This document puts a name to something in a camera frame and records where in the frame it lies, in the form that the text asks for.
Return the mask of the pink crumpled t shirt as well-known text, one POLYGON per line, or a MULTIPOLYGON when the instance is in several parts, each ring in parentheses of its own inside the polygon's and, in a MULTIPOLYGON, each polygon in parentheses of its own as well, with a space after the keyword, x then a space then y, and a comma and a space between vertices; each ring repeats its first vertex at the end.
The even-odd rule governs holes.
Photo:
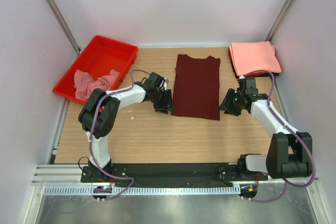
POLYGON ((118 76, 119 72, 112 69, 108 75, 94 80, 89 73, 76 70, 74 74, 75 98, 87 101, 95 89, 109 90, 118 76))

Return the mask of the folded salmon pink t shirt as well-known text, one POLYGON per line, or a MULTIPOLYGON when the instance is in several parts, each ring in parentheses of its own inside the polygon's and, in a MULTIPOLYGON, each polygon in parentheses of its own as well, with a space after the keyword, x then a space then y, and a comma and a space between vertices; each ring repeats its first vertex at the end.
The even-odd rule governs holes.
POLYGON ((276 58, 275 47, 269 41, 239 43, 229 46, 236 74, 239 76, 259 70, 254 75, 267 74, 263 70, 280 74, 280 64, 276 58))

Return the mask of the red plastic bin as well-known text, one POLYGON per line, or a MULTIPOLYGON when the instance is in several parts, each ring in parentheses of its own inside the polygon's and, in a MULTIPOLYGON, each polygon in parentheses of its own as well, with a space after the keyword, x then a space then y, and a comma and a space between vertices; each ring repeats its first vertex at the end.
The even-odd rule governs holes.
POLYGON ((117 89, 134 64, 137 52, 137 46, 96 35, 61 77, 53 92, 67 100, 85 104, 85 101, 75 97, 76 70, 87 72, 94 79, 115 70, 119 75, 111 89, 117 89))

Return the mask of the left aluminium frame post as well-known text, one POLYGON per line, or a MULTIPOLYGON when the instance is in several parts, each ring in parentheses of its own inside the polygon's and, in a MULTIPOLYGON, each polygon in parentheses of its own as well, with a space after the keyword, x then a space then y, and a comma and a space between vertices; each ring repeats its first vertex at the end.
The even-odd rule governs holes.
POLYGON ((78 45, 78 43, 76 42, 72 32, 70 31, 69 26, 67 25, 60 9, 58 8, 55 0, 45 0, 46 3, 48 4, 49 8, 51 9, 54 17, 56 18, 58 24, 60 25, 60 27, 62 28, 64 34, 66 35, 68 41, 70 42, 72 48, 75 50, 77 56, 80 54, 81 49, 78 45))

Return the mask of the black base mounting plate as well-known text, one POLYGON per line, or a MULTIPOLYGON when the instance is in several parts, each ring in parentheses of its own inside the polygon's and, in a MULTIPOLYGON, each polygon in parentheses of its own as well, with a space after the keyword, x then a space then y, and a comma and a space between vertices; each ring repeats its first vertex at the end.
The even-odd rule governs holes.
POLYGON ((235 163, 113 164, 105 171, 133 177, 137 188, 229 187, 238 181, 268 180, 262 172, 249 172, 235 163))

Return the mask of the dark maroon t shirt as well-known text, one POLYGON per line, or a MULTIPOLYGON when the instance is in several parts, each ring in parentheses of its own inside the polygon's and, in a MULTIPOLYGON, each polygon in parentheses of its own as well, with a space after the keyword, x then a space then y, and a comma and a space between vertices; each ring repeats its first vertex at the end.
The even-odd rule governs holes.
POLYGON ((220 120, 220 59, 208 56, 196 59, 179 54, 173 89, 174 116, 220 120))

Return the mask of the folded red t shirt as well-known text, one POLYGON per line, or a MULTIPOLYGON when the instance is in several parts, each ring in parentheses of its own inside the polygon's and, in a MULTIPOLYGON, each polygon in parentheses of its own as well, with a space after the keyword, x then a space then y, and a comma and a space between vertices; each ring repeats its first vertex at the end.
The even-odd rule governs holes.
POLYGON ((234 74, 235 78, 238 79, 238 75, 236 74, 236 70, 235 70, 235 67, 234 67, 232 53, 231 53, 231 49, 230 48, 228 50, 228 56, 229 56, 229 60, 230 60, 230 64, 231 64, 231 67, 232 67, 233 74, 234 74))

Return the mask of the aluminium frame post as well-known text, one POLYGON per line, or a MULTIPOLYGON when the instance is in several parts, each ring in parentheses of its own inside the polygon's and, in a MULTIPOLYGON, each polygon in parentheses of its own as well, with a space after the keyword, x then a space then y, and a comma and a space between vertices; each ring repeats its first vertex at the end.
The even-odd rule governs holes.
POLYGON ((75 50, 77 56, 80 54, 81 49, 78 45, 78 43, 76 42, 72 32, 70 31, 69 26, 67 25, 60 9, 58 8, 55 0, 45 0, 46 3, 48 4, 49 8, 51 9, 54 17, 56 18, 58 24, 60 25, 60 27, 62 28, 64 34, 66 35, 68 41, 70 42, 72 48, 75 50))
POLYGON ((285 0, 282 8, 280 9, 275 21, 273 22, 269 33, 266 36, 265 41, 272 41, 275 34, 277 33, 278 29, 280 28, 281 24, 285 20, 286 16, 288 15, 291 7, 293 6, 296 0, 285 0))

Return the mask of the right aluminium frame post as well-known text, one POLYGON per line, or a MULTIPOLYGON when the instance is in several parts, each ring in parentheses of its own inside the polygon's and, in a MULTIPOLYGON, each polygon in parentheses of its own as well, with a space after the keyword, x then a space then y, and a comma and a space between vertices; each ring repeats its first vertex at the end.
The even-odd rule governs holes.
POLYGON ((281 24, 285 20, 286 16, 288 15, 291 7, 293 6, 296 0, 285 0, 282 8, 280 9, 275 21, 273 22, 269 33, 266 36, 265 41, 272 41, 275 34, 277 33, 278 29, 280 28, 281 24))

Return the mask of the aluminium front rail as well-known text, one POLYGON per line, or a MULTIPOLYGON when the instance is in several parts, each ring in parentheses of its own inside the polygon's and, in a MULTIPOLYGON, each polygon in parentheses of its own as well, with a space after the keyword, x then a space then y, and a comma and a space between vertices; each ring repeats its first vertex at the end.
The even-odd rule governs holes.
MULTIPOLYGON (((31 185, 60 185, 60 184, 77 184, 80 183, 82 175, 82 170, 78 167, 77 164, 48 164, 48 165, 38 165, 33 178, 31 185)), ((233 181, 242 181, 234 179, 233 175, 228 175, 228 172, 222 171, 219 172, 218 178, 229 179, 229 182, 233 181)), ((293 183, 304 184, 309 181, 307 178, 290 178, 289 181, 293 183)))

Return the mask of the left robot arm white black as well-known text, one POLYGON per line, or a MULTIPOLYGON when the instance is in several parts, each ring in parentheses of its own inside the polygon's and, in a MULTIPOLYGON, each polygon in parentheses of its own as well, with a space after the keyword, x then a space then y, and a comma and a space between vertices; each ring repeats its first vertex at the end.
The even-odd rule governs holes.
POLYGON ((168 82, 167 78, 151 72, 141 81, 132 81, 126 88, 113 91, 98 88, 92 92, 78 116, 88 138, 90 153, 88 165, 81 169, 82 182, 107 182, 115 178, 108 151, 108 135, 120 109, 137 103, 152 102, 156 112, 174 112, 168 82))

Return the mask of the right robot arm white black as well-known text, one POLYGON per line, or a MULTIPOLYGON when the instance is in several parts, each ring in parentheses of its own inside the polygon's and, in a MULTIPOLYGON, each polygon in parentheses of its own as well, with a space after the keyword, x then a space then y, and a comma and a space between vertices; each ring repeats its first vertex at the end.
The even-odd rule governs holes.
POLYGON ((237 89, 228 89, 220 111, 234 116, 246 110, 270 136, 266 155, 245 154, 236 167, 239 178, 248 180, 255 172, 274 179, 309 177, 313 175, 312 137, 291 126, 274 107, 270 96, 260 93, 255 78, 240 78, 237 89))

